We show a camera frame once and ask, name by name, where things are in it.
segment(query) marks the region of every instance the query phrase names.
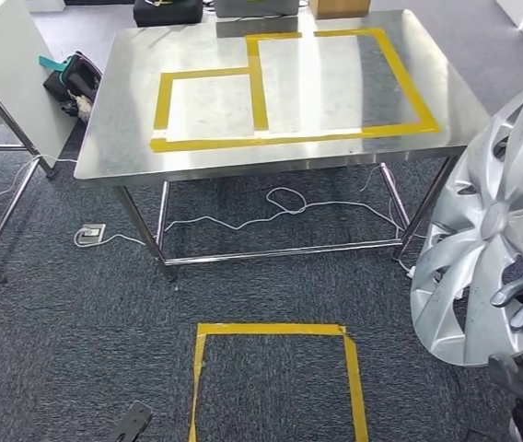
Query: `black case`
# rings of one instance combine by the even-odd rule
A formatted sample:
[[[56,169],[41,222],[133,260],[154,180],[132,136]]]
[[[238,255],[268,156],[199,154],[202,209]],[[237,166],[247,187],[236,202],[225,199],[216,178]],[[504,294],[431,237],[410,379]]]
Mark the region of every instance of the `black case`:
[[[135,22],[139,28],[200,23],[203,11],[203,0],[169,0],[160,6],[135,0],[133,6]]]
[[[93,104],[101,80],[101,72],[83,53],[76,51],[64,71],[53,71],[42,86],[59,102],[61,110],[76,117],[79,115],[77,103],[70,97],[67,90],[78,97],[84,95]]]

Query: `cardboard box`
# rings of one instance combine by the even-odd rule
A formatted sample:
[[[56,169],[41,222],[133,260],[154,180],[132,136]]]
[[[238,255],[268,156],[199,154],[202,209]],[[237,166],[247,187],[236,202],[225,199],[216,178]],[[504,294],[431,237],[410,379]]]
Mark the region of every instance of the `cardboard box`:
[[[309,0],[317,19],[363,17],[368,14],[370,0]]]

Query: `black bag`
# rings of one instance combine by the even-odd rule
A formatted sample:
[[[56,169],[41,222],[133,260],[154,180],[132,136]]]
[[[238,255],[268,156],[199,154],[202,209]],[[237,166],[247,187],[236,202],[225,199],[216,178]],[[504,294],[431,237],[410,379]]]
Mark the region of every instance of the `black bag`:
[[[135,0],[133,6],[135,22],[138,28],[149,26],[187,25],[203,19],[203,0]]]
[[[42,84],[68,115],[86,122],[89,118],[101,80],[101,72],[81,52],[76,52],[61,64],[39,57],[42,66],[53,69]]]

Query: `yellow tape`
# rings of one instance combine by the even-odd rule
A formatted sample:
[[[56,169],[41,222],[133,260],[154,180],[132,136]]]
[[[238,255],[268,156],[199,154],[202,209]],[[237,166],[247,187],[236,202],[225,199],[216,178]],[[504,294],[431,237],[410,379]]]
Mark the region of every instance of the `yellow tape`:
[[[246,37],[247,60],[249,63],[249,89],[251,93],[251,112],[253,114],[253,128],[256,131],[267,131],[268,122],[266,94],[264,93],[264,78],[262,62],[259,60],[259,47],[257,39]]]
[[[197,402],[200,373],[204,359],[205,342],[207,335],[227,334],[307,334],[320,336],[342,336],[344,339],[345,365],[350,383],[352,417],[355,442],[368,442],[368,429],[360,380],[360,365],[355,343],[345,332],[345,327],[336,324],[198,324],[194,349],[194,390],[192,396],[192,418],[188,442],[197,442]]]
[[[355,442],[368,442],[368,428],[366,425],[366,413],[363,410],[362,383],[360,381],[360,364],[357,362],[357,350],[355,343],[347,334],[344,335],[345,349],[345,366],[350,381],[350,397],[352,402],[352,416]]]
[[[248,55],[248,66],[246,67],[232,67],[224,69],[162,74],[161,82],[160,84],[160,94],[157,98],[157,106],[155,112],[155,124],[154,125],[154,130],[157,131],[167,129],[169,120],[172,83],[174,79],[249,75],[253,126],[255,130],[258,133],[257,136],[244,138],[206,138],[202,140],[191,139],[168,141],[167,138],[158,135],[151,140],[150,147],[154,152],[162,153],[189,150],[223,149],[255,145],[286,145],[293,143],[351,140],[357,138],[428,134],[436,133],[440,130],[440,127],[435,122],[433,115],[431,115],[429,109],[428,109],[427,105],[415,88],[411,80],[411,77],[405,70],[403,63],[394,50],[394,47],[393,47],[392,44],[388,40],[384,30],[378,28],[334,29],[317,30],[314,34],[316,38],[350,35],[373,36],[376,43],[380,47],[382,54],[387,60],[388,64],[390,66],[394,78],[417,115],[419,122],[403,122],[400,124],[385,124],[380,126],[362,127],[358,128],[357,132],[354,133],[331,133],[311,136],[302,136],[299,134],[292,134],[292,136],[286,136],[284,134],[271,134],[269,133],[269,123],[268,121],[268,112],[266,98],[264,91],[262,63],[259,58],[258,42],[264,40],[298,39],[301,38],[302,34],[299,32],[286,32],[281,34],[255,34],[248,35],[245,38]]]
[[[197,335],[206,334],[320,334],[343,336],[345,327],[334,324],[198,324]]]
[[[378,138],[382,136],[399,136],[411,134],[425,134],[436,132],[429,126],[420,122],[403,124],[388,124],[383,126],[365,127],[361,132],[354,134],[325,134],[316,136],[275,136],[270,133],[258,138],[233,138],[218,139],[205,138],[183,141],[167,141],[165,138],[154,138],[150,146],[154,152],[175,152],[186,150],[223,149],[228,147],[247,147],[252,145],[287,145],[292,143],[306,143],[317,141],[341,141],[357,138]]]
[[[373,35],[379,44],[382,54],[387,59],[393,75],[397,79],[398,85],[403,89],[406,99],[411,103],[413,110],[419,122],[424,127],[428,127],[430,132],[438,132],[440,127],[433,118],[433,115],[429,111],[427,105],[423,102],[422,96],[417,92],[411,77],[406,72],[403,62],[398,58],[398,54],[394,50],[393,45],[388,40],[387,34],[382,29],[373,29]]]
[[[175,74],[161,74],[160,94],[157,97],[157,107],[155,109],[155,123],[153,129],[167,129],[169,122],[171,105],[171,89]]]

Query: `carpet floor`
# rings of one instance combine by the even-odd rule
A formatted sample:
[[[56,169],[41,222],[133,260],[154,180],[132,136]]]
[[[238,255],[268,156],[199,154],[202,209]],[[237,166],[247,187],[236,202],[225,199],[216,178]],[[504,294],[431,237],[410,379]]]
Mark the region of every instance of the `carpet floor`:
[[[523,88],[523,37],[494,2],[374,3],[412,8],[490,112]],[[111,34],[133,22],[129,6],[101,7],[36,19],[56,57],[81,49],[103,66]],[[92,23],[93,33],[80,31],[83,23]],[[76,157],[83,139],[83,127],[76,127],[64,157]],[[0,190],[29,158],[0,154]],[[412,214],[440,164],[389,166]],[[309,202],[362,201],[385,212],[388,195],[379,173],[359,193],[371,168],[173,183],[169,219],[212,215],[240,223],[272,215],[265,197],[276,186]],[[140,400],[155,412],[141,440],[186,442],[199,322],[345,325],[357,346],[373,442],[507,437],[511,399],[486,370],[448,366],[419,343],[411,324],[410,281],[389,251],[183,267],[169,284],[136,244],[76,248],[73,235],[84,222],[106,223],[107,236],[137,235],[112,192],[84,188],[73,171],[59,164],[54,180],[37,171],[0,241],[0,269],[9,278],[0,285],[0,441],[105,440]],[[154,227],[160,189],[130,191]],[[0,214],[5,203],[0,198]],[[240,233],[206,222],[178,227],[166,248],[187,256],[394,234],[362,209],[326,206]],[[315,336],[209,338],[196,426],[201,441],[351,441],[343,346]]]

